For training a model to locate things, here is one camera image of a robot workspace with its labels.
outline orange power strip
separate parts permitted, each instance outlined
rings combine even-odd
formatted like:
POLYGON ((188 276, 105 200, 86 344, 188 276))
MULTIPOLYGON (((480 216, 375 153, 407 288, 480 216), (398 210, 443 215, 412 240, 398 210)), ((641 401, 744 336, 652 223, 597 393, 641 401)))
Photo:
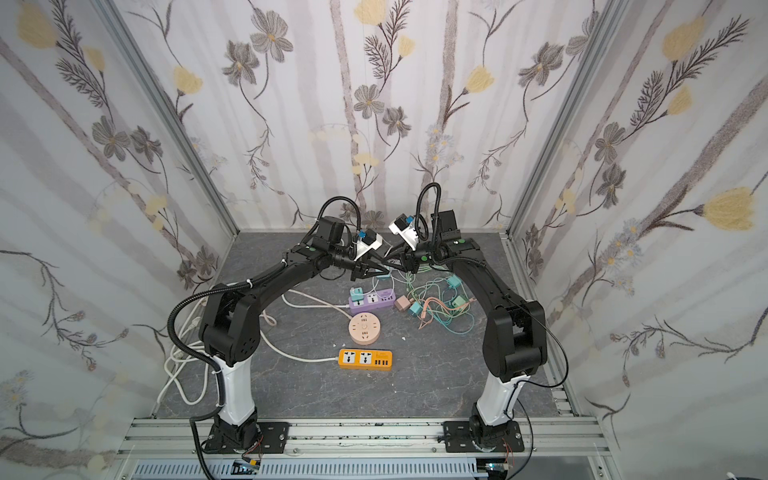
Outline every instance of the orange power strip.
POLYGON ((392 369, 392 352, 389 350, 341 349, 339 351, 339 366, 343 369, 388 372, 392 369))

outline pink round socket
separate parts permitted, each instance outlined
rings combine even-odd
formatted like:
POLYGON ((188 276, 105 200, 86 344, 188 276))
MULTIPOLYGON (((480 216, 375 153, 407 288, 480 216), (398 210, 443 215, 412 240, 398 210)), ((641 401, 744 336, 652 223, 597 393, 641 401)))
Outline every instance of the pink round socket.
POLYGON ((382 326, 379 317, 372 313, 358 313, 349 321, 349 334, 358 345, 370 345, 379 338, 382 326))

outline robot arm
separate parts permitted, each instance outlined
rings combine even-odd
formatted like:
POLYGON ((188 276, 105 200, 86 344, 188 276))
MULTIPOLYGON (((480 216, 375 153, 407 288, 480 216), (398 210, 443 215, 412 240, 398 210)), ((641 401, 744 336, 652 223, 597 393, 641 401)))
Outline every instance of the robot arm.
POLYGON ((357 232, 356 242, 342 246, 343 220, 321 216, 302 242, 283 255, 268 280, 210 295, 199 336, 206 353, 222 369, 226 401, 214 417, 206 452, 242 451, 260 438, 250 394, 250 359, 260 342, 260 314, 288 289, 329 266, 349 270, 351 280, 384 274, 387 267, 416 272, 423 264, 459 276, 488 317, 482 354, 489 374, 470 418, 473 440, 476 445, 491 445, 509 435, 513 421, 508 407, 519 393, 520 381, 547 361, 544 312, 538 302, 523 300, 505 285, 474 240, 461 237, 452 211, 436 215, 437 231, 431 241, 414 236, 412 220, 404 221, 404 215, 393 222, 390 230, 401 233, 405 241, 386 257, 376 252, 381 245, 376 232, 357 232))

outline floral wallpaper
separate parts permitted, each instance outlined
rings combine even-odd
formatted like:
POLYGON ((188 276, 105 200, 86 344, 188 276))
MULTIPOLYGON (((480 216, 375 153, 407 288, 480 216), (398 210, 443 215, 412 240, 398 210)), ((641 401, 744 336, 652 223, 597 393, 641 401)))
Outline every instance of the floral wallpaper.
POLYGON ((0 471, 101 478, 231 235, 89 3, 0 9, 0 471))
POLYGON ((513 232, 625 478, 768 471, 766 20, 630 3, 513 232))
POLYGON ((338 194, 381 228, 437 180, 503 230, 605 2, 116 3, 241 228, 338 194))

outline gray floor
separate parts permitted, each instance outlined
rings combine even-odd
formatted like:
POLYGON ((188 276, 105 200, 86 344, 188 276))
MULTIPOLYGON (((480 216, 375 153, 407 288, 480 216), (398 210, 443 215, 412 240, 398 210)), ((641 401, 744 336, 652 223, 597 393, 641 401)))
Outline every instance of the gray floor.
MULTIPOLYGON (((282 252, 301 239, 301 233, 242 233, 221 270, 220 281, 228 283, 252 277, 279 261, 282 252)), ((474 238, 501 278, 512 286, 512 274, 497 233, 465 234, 474 238)), ((333 277, 336 269, 326 276, 333 277)), ((439 272, 419 274, 415 284, 435 278, 439 272)), ((318 277, 296 289, 332 303, 346 303, 353 285, 370 290, 370 280, 357 283, 345 275, 337 281, 318 277)), ((405 292, 396 284, 398 296, 405 292)), ((302 296, 287 294, 292 303, 308 304, 302 296)), ((277 319, 277 326, 262 322, 262 329, 273 345, 295 356, 323 358, 338 356, 344 347, 355 345, 347 332, 348 319, 333 309, 295 309, 277 300, 266 309, 277 319)), ((376 310, 382 332, 371 345, 392 350, 391 372, 342 370, 335 362, 301 363, 275 353, 262 342, 253 355, 251 366, 253 399, 261 417, 442 417, 467 416, 472 403, 482 393, 488 369, 481 347, 485 332, 485 314, 472 304, 477 319, 466 335, 450 333, 433 322, 419 330, 419 321, 394 308, 376 310)), ((457 319, 452 328, 467 329, 468 319, 457 319)), ((191 363, 179 375, 187 398, 200 395, 203 366, 191 363)), ((548 383, 541 369, 534 376, 548 383)), ((171 386, 158 409, 159 418, 188 417, 210 411, 215 403, 216 387, 209 388, 202 402, 186 405, 171 386)), ((556 416, 548 389, 526 386, 520 394, 530 416, 556 416)))

